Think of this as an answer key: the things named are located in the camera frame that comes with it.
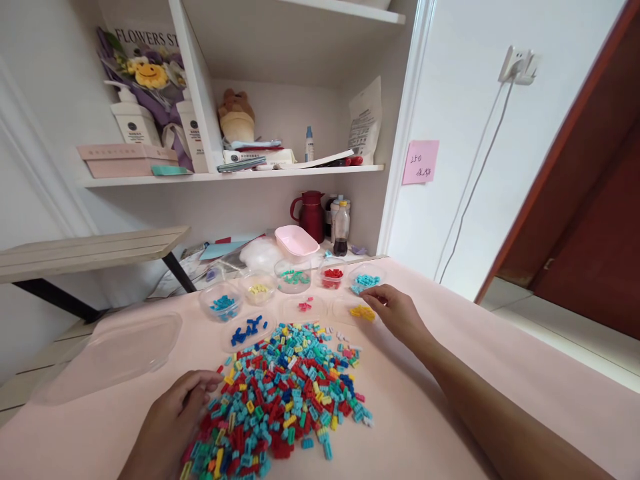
pink box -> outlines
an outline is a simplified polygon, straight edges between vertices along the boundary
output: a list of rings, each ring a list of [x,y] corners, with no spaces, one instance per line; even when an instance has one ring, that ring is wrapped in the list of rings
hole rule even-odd
[[[80,145],[77,150],[93,178],[148,177],[153,165],[178,166],[174,150],[142,143]]]

plastic bottle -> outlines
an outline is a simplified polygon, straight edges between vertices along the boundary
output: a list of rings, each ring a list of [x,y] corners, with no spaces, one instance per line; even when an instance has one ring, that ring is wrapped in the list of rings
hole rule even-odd
[[[153,115],[138,103],[135,95],[129,90],[129,86],[111,80],[105,80],[105,83],[120,88],[118,92],[120,103],[114,103],[111,106],[111,111],[118,122],[125,143],[144,143],[154,147],[162,147]]]
[[[331,204],[333,203],[334,200],[336,200],[336,198],[338,198],[337,193],[330,194],[329,200],[325,205],[325,210],[327,211],[325,214],[325,237],[328,237],[328,238],[331,238],[331,223],[333,222],[333,219],[331,217]]]
[[[182,122],[182,128],[185,131],[187,137],[187,144],[183,145],[189,158],[193,164],[194,173],[208,173],[209,168],[207,166],[207,159],[205,158],[205,150],[202,146],[202,140],[200,139],[200,128],[198,127],[198,120],[195,118],[195,110],[193,108],[193,102],[191,101],[191,93],[189,88],[182,90],[184,100],[175,104],[178,114],[180,114],[180,121]]]
[[[338,210],[340,210],[340,202],[342,202],[342,200],[347,202],[347,213],[350,214],[351,201],[347,200],[344,195],[338,195],[338,198],[334,200],[333,203],[331,204],[331,225],[332,225],[331,243],[335,242],[335,232],[333,231],[333,220],[335,219],[335,214],[338,213]]]
[[[335,214],[333,229],[335,230],[335,243],[333,244],[333,254],[336,257],[344,257],[347,254],[347,238],[349,238],[349,214],[347,212],[347,202],[340,202],[340,210]]]
[[[305,162],[313,161],[313,134],[311,126],[307,127],[307,138],[305,140]]]

wall socket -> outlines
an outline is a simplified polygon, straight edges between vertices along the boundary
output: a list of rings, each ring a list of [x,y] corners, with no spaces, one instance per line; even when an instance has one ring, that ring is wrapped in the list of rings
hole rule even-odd
[[[520,73],[515,78],[514,83],[517,85],[530,85],[537,76],[537,70],[539,68],[541,56],[534,55],[530,49],[517,49],[513,45],[510,45],[507,49],[507,56],[502,64],[500,75],[498,76],[498,82],[504,83],[509,81],[511,69],[513,66],[522,60],[522,67]]]

pink sticky note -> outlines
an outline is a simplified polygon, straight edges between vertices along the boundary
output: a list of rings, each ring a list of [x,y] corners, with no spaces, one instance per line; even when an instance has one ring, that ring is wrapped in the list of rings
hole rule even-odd
[[[433,181],[435,161],[440,140],[415,140],[410,142],[402,184]]]

hand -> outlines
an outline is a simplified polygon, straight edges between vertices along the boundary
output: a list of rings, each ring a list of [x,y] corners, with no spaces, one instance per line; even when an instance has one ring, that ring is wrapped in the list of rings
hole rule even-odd
[[[153,402],[118,479],[164,480],[174,474],[200,410],[209,402],[207,392],[216,390],[222,380],[222,375],[208,370],[188,371],[178,378]]]
[[[366,289],[360,296],[380,316],[393,336],[408,348],[413,349],[415,342],[433,340],[410,296],[386,284]]]

